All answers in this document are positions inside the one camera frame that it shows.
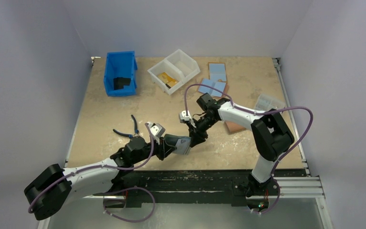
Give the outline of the green card holder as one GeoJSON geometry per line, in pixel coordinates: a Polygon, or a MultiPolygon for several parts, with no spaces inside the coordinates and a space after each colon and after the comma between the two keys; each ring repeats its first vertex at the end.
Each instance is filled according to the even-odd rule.
{"type": "Polygon", "coordinates": [[[188,136],[177,136],[166,134],[163,141],[167,146],[172,148],[172,153],[178,155],[188,155],[190,152],[191,138],[188,136]]]}

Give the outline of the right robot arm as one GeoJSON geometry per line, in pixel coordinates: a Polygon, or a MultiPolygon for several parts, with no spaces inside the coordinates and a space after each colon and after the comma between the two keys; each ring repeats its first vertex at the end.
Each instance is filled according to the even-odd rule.
{"type": "Polygon", "coordinates": [[[187,110],[179,114],[180,121],[189,128],[190,146],[205,142],[208,137],[207,130],[219,121],[235,123],[251,130],[259,158],[249,175],[247,189],[254,194],[266,190],[279,157],[286,153],[295,141],[281,114],[274,109],[264,113],[245,108],[227,98],[215,100],[208,93],[200,96],[197,104],[203,111],[198,120],[192,118],[187,110]]]}

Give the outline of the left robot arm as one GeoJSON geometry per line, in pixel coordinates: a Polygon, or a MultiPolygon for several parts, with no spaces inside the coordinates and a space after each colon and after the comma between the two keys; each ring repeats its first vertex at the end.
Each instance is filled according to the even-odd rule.
{"type": "Polygon", "coordinates": [[[183,145],[183,141],[172,135],[148,143],[136,136],[115,154],[97,163],[68,168],[50,165],[24,189],[28,212],[37,220],[43,220],[53,216],[63,205],[85,196],[107,192],[118,195],[123,189],[120,180],[123,176],[152,156],[164,160],[183,145]]]}

